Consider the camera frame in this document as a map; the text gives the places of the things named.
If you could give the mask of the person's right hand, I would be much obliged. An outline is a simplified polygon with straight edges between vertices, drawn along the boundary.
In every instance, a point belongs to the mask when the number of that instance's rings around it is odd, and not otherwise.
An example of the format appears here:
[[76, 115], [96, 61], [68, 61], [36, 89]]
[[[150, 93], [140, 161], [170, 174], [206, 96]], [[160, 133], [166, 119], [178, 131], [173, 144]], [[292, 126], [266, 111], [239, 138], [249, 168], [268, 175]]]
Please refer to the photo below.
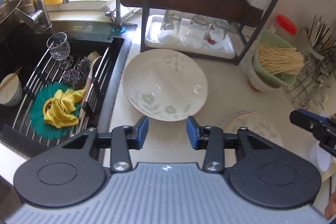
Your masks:
[[328, 219], [331, 219], [335, 215], [336, 215], [336, 192], [330, 195], [329, 203], [325, 208], [325, 216]]

